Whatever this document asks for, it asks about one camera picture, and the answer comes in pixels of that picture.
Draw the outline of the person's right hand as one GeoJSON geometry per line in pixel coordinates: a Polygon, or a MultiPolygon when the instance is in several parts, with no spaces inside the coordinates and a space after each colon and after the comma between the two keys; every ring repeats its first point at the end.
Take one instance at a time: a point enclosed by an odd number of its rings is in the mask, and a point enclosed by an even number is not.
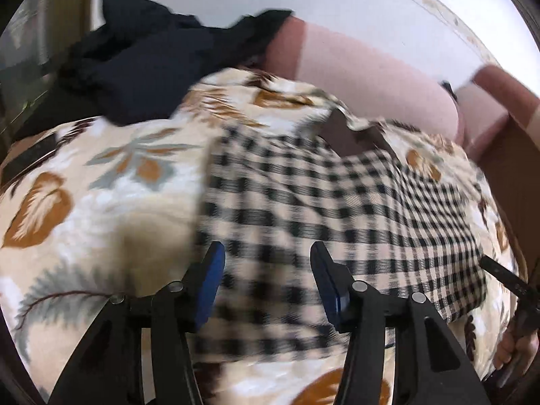
{"type": "Polygon", "coordinates": [[[531,334],[516,339],[513,335],[515,317],[511,319],[503,337],[496,347],[493,357],[493,365],[496,370],[511,362],[513,356],[519,356],[520,360],[515,368],[517,376],[523,376],[535,359],[539,348],[538,330],[531,334]]]}

